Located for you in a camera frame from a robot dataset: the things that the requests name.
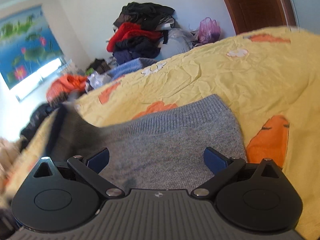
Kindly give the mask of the navy and grey knit sweater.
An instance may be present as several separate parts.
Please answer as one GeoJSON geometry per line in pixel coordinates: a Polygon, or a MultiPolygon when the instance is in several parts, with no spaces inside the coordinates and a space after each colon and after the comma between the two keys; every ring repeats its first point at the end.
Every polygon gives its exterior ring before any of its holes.
{"type": "Polygon", "coordinates": [[[51,159],[107,149],[101,176],[125,192],[195,189],[213,176],[203,160],[208,147],[226,157],[245,157],[238,121],[217,95],[107,127],[87,123],[72,106],[66,109],[51,159]]]}

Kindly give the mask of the dark navy clothes in pile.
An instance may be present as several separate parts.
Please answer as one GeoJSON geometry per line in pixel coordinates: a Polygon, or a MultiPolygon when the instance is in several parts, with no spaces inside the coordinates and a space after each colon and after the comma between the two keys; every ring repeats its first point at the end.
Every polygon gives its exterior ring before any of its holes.
{"type": "Polygon", "coordinates": [[[113,56],[118,64],[124,64],[137,58],[154,59],[160,54],[160,50],[157,44],[147,37],[136,36],[117,42],[113,56]]]}

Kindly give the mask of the black clothes on pile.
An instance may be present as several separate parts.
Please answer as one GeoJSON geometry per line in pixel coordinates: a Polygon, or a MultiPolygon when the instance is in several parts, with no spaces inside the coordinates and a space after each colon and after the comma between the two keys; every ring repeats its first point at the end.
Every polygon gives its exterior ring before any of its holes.
{"type": "Polygon", "coordinates": [[[160,24],[173,19],[174,13],[175,9],[164,5],[131,2],[122,7],[113,25],[119,28],[123,23],[130,22],[140,25],[142,30],[156,30],[160,24]]]}

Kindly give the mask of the orange plastic bag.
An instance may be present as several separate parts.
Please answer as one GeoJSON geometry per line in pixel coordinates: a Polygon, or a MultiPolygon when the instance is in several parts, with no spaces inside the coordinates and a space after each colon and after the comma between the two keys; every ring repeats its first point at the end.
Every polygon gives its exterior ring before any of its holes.
{"type": "Polygon", "coordinates": [[[56,79],[46,92],[48,102],[54,101],[61,94],[70,94],[71,92],[84,92],[87,76],[65,74],[56,79]]]}

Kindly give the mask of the white plastic bag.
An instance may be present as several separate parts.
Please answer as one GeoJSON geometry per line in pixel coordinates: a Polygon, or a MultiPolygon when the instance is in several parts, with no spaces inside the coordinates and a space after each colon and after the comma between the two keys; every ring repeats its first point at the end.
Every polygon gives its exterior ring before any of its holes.
{"type": "Polygon", "coordinates": [[[93,72],[86,80],[85,91],[88,93],[89,91],[98,89],[109,83],[111,79],[112,77],[107,73],[99,74],[98,72],[93,72]]]}

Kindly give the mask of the yellow carrot print bedspread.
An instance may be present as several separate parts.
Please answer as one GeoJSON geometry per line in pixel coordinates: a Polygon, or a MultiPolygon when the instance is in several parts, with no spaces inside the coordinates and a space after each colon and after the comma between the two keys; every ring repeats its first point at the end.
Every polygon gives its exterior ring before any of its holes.
{"type": "Polygon", "coordinates": [[[16,170],[9,239],[319,239],[319,36],[264,28],[126,74],[62,105],[16,170]],[[49,156],[67,106],[107,127],[210,95],[237,119],[246,165],[208,199],[186,189],[103,197],[49,156]]]}

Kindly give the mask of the light blue knit sweater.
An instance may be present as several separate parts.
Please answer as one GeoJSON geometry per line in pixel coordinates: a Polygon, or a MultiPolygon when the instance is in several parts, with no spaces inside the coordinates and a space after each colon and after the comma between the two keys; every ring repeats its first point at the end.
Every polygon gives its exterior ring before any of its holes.
{"type": "Polygon", "coordinates": [[[120,64],[113,69],[109,70],[106,74],[111,77],[111,80],[116,80],[119,77],[136,72],[140,69],[144,69],[157,61],[154,59],[147,59],[147,58],[137,58],[131,61],[128,61],[124,64],[120,64]]]}

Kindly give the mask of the grey bundle under pile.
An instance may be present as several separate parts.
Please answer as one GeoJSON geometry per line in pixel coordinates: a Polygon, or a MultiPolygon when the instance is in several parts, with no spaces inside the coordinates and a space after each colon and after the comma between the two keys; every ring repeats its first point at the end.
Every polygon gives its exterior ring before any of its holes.
{"type": "Polygon", "coordinates": [[[161,38],[157,47],[160,48],[160,52],[155,60],[161,61],[171,58],[178,54],[183,54],[193,49],[193,41],[195,37],[189,31],[175,28],[168,31],[166,43],[164,38],[161,38]]]}

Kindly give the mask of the lotus flower window blind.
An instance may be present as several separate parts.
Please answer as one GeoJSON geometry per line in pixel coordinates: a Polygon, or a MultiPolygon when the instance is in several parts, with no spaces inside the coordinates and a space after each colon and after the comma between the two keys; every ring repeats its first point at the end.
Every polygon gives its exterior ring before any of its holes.
{"type": "Polygon", "coordinates": [[[1,75],[9,89],[63,56],[41,6],[1,19],[1,75]]]}

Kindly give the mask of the pink mesh bag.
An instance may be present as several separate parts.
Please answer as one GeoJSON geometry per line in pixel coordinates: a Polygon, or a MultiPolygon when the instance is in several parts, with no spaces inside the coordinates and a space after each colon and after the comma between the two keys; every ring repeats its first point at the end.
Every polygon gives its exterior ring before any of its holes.
{"type": "Polygon", "coordinates": [[[199,26],[199,42],[200,44],[214,43],[219,40],[221,28],[216,20],[210,17],[205,18],[200,22],[199,26]]]}

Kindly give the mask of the red knit garment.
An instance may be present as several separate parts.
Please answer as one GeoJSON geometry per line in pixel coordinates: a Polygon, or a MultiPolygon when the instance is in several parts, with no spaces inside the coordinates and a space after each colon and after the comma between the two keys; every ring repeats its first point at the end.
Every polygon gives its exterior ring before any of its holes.
{"type": "Polygon", "coordinates": [[[157,41],[161,38],[162,33],[160,31],[155,30],[142,30],[141,26],[131,22],[124,22],[120,25],[118,30],[114,33],[114,35],[109,39],[106,50],[108,52],[114,52],[114,48],[117,42],[128,40],[134,37],[147,37],[151,41],[157,41]]]}

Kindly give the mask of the brown wooden door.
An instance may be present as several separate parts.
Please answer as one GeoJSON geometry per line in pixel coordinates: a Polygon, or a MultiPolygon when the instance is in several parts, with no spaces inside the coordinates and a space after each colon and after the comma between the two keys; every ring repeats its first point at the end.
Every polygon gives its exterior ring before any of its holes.
{"type": "Polygon", "coordinates": [[[290,0],[224,0],[235,33],[278,26],[296,26],[290,0]]]}

